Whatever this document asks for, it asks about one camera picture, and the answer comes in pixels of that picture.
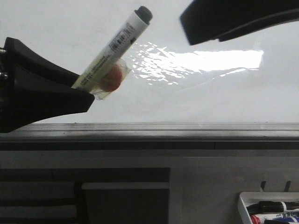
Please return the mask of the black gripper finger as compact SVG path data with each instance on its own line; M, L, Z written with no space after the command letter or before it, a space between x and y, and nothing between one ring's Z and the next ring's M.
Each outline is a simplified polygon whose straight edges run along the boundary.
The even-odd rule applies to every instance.
M0 131L89 110L95 97L72 85L79 76L7 37L0 49Z
M190 45L224 42L298 19L297 0L194 0L180 16Z

